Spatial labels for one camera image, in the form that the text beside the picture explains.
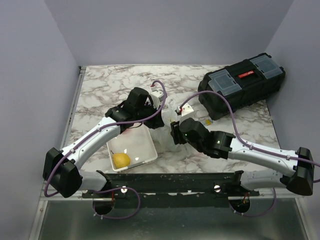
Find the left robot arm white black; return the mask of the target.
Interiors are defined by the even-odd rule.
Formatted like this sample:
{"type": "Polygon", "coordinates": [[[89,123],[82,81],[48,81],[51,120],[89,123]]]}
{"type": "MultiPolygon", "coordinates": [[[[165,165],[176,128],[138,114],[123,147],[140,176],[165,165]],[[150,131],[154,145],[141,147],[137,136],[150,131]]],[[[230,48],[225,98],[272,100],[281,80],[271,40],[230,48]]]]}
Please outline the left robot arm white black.
{"type": "Polygon", "coordinates": [[[64,198],[81,190],[107,197],[111,191],[107,177],[99,171],[83,171],[82,166],[97,150],[134,124],[142,123],[150,129],[163,127],[161,111],[166,98],[165,89],[148,92],[135,87],[126,100],[110,108],[84,136],[60,150],[51,148],[46,153],[42,173],[45,187],[52,186],[64,198]]]}

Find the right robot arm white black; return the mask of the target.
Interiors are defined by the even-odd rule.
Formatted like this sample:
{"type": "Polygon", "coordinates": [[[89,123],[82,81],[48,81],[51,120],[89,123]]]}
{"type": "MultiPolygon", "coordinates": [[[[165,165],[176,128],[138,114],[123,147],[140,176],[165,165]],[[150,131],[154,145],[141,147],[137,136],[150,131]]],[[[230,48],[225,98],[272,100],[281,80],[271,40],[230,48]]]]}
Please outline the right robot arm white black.
{"type": "Polygon", "coordinates": [[[265,167],[265,170],[242,172],[230,183],[230,191],[241,196],[262,188],[285,188],[311,196],[314,184],[314,162],[311,151],[282,150],[240,140],[232,133],[210,131],[201,122],[187,118],[170,124],[176,145],[189,144],[198,152],[213,159],[239,160],[265,167]]]}

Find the white plastic bag lemon print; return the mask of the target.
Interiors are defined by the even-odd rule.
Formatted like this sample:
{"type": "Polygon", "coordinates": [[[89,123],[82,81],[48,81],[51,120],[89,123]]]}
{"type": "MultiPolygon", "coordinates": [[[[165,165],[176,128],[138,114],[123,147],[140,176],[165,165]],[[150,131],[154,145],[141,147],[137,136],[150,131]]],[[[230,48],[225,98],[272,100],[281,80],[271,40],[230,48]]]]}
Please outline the white plastic bag lemon print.
{"type": "Polygon", "coordinates": [[[195,110],[189,103],[186,103],[182,107],[182,114],[178,114],[180,110],[180,105],[174,100],[170,99],[166,103],[167,108],[161,111],[161,117],[164,122],[164,126],[151,129],[149,132],[151,138],[154,142],[157,142],[163,150],[170,152],[179,152],[185,149],[185,144],[175,144],[174,139],[171,135],[171,124],[179,122],[180,120],[184,121],[187,118],[192,118],[195,115],[195,110]]]}

